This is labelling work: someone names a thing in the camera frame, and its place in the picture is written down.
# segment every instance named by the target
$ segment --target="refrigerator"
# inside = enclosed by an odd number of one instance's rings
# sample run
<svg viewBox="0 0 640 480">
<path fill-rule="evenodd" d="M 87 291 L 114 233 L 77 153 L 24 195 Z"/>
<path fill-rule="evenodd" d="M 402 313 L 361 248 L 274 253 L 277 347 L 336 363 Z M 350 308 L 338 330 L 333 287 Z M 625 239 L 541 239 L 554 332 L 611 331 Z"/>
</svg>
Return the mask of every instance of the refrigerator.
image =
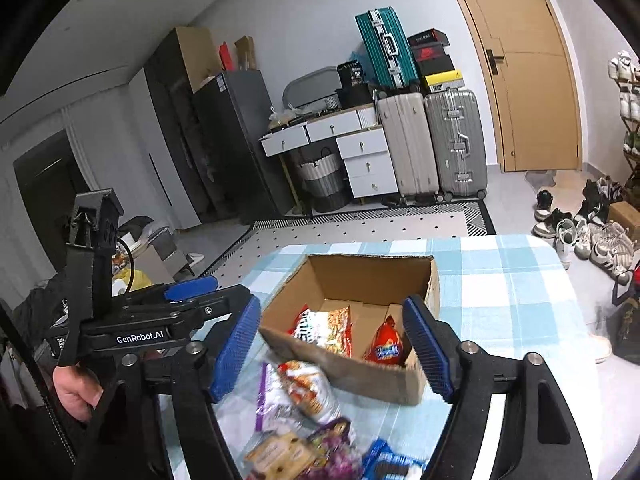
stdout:
<svg viewBox="0 0 640 480">
<path fill-rule="evenodd" d="M 293 207 L 282 164 L 267 157 L 260 138 L 267 133 L 271 99 L 259 70 L 225 71 L 194 95 L 204 143 L 220 170 L 240 221 L 279 219 Z"/>
</svg>

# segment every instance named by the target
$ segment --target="desk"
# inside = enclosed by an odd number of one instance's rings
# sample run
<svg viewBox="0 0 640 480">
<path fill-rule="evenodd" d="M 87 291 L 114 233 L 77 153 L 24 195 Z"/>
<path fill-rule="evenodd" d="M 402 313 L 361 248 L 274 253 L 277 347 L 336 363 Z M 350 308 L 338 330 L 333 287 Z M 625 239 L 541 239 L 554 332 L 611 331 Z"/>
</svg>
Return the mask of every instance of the desk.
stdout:
<svg viewBox="0 0 640 480">
<path fill-rule="evenodd" d="M 320 140 L 336 138 L 340 156 L 356 198 L 398 192 L 383 127 L 373 104 L 341 110 L 265 135 L 260 142 L 267 156 L 278 155 L 289 187 L 300 206 L 283 153 Z"/>
<path fill-rule="evenodd" d="M 558 255 L 529 235 L 441 238 L 333 245 L 287 246 L 265 257 L 242 280 L 265 309 L 305 254 L 359 253 L 401 256 L 432 254 L 440 279 L 440 319 L 462 340 L 471 339 L 490 353 L 522 358 L 539 352 L 548 363 L 572 411 L 598 477 L 602 453 L 602 405 L 596 365 L 574 288 Z M 202 340 L 207 321 L 194 335 Z M 255 337 L 232 393 L 213 409 L 231 455 L 247 473 L 242 457 L 257 443 L 255 409 L 262 361 L 268 347 Z M 433 453 L 450 406 L 427 385 L 418 406 L 398 406 L 334 389 L 342 413 L 353 421 L 356 444 L 364 452 L 377 437 L 392 449 L 421 460 Z M 188 472 L 172 421 L 170 398 L 162 414 L 175 480 Z M 497 445 L 501 417 L 490 418 L 485 438 Z M 479 462 L 480 478 L 489 478 L 493 461 Z"/>
</svg>

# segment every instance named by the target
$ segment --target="screw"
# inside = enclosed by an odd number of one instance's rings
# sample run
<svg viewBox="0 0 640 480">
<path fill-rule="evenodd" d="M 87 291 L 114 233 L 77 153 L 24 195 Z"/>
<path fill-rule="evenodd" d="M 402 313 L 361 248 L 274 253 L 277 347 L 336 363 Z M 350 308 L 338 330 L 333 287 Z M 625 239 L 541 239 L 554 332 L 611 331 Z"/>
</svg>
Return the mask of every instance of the screw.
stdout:
<svg viewBox="0 0 640 480">
<path fill-rule="evenodd" d="M 536 354 L 535 352 L 527 355 L 527 359 L 534 366 L 540 366 L 543 362 L 545 362 L 545 360 L 542 358 L 542 355 Z"/>
<path fill-rule="evenodd" d="M 191 341 L 190 343 L 187 343 L 186 349 L 187 352 L 190 354 L 199 354 L 200 352 L 202 352 L 204 346 L 200 341 Z"/>
<path fill-rule="evenodd" d="M 134 365 L 137 360 L 138 360 L 138 356 L 137 355 L 135 355 L 135 354 L 126 354 L 122 358 L 121 363 L 124 364 L 125 366 L 131 366 L 131 365 Z"/>
<path fill-rule="evenodd" d="M 480 347 L 473 341 L 463 341 L 460 343 L 460 348 L 462 348 L 462 351 L 467 354 L 476 354 L 480 349 Z"/>
</svg>

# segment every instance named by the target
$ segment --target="white drawer unit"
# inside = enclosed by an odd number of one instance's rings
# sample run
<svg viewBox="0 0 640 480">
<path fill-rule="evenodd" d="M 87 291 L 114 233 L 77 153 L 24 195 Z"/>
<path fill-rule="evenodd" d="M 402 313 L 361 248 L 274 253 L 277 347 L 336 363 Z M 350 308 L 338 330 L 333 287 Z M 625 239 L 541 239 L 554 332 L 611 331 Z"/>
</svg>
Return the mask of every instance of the white drawer unit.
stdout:
<svg viewBox="0 0 640 480">
<path fill-rule="evenodd" d="M 372 174 L 350 178 L 349 185 L 353 196 L 356 198 L 398 192 L 398 184 L 396 184 L 396 176 L 393 169 L 387 174 Z"/>
<path fill-rule="evenodd" d="M 344 165 L 349 178 L 371 174 L 391 174 L 395 178 L 394 167 L 388 152 L 345 158 Z"/>
<path fill-rule="evenodd" d="M 357 134 L 338 137 L 338 149 L 342 158 L 369 155 L 369 153 L 388 152 L 385 131 L 382 126 Z"/>
<path fill-rule="evenodd" d="M 298 126 L 275 132 L 271 134 L 271 137 L 267 137 L 260 142 L 264 148 L 264 153 L 267 156 L 271 156 L 305 146 L 309 143 L 309 139 L 306 137 L 305 125 L 299 124 Z"/>
<path fill-rule="evenodd" d="M 357 110 L 338 113 L 325 118 L 313 120 L 306 124 L 306 131 L 311 142 L 328 139 L 349 132 L 356 132 L 360 128 L 360 118 Z"/>
<path fill-rule="evenodd" d="M 366 108 L 358 108 L 358 118 L 361 128 L 371 128 L 378 124 L 376 120 L 376 109 L 373 105 Z"/>
</svg>

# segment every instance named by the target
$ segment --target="blue cookie package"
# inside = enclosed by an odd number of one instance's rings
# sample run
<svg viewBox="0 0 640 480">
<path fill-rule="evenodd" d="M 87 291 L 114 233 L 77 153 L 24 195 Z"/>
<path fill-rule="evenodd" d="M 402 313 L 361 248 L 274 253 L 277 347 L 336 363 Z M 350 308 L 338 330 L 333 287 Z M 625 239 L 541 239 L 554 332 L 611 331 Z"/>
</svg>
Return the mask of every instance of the blue cookie package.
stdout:
<svg viewBox="0 0 640 480">
<path fill-rule="evenodd" d="M 362 457 L 362 468 L 362 480 L 419 480 L 426 464 L 394 453 L 386 440 L 379 438 Z"/>
</svg>

